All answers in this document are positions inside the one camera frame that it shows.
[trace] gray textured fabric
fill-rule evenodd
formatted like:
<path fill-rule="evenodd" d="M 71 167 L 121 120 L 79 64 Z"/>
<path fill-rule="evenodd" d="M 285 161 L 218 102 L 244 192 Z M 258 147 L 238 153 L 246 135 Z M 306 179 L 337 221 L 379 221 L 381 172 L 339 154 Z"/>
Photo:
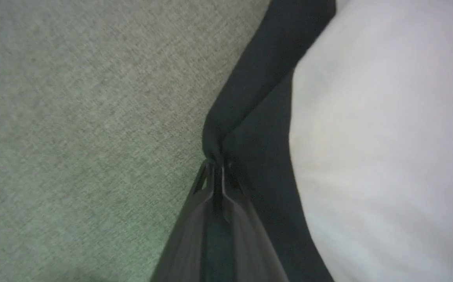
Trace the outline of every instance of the gray textured fabric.
<path fill-rule="evenodd" d="M 145 281 L 268 0 L 0 1 L 0 281 Z"/>

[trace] black cloth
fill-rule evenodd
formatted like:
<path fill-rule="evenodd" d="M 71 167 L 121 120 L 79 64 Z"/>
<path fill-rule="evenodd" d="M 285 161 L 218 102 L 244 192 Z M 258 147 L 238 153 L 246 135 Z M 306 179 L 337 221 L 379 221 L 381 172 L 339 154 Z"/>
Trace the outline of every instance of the black cloth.
<path fill-rule="evenodd" d="M 288 135 L 293 69 L 334 13 L 334 0 L 273 0 L 203 129 L 206 157 L 218 163 L 228 159 L 246 177 L 253 204 L 292 282 L 332 282 L 305 222 Z M 224 267 L 214 265 L 221 260 L 219 249 L 208 255 L 217 274 Z M 221 280 L 220 274 L 213 280 Z"/>

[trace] white pillow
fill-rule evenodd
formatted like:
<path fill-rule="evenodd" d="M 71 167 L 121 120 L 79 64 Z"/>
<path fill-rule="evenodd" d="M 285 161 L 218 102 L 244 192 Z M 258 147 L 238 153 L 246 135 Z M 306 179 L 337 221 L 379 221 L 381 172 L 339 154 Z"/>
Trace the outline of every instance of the white pillow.
<path fill-rule="evenodd" d="M 298 64 L 290 149 L 336 282 L 453 282 L 453 0 L 350 0 Z"/>

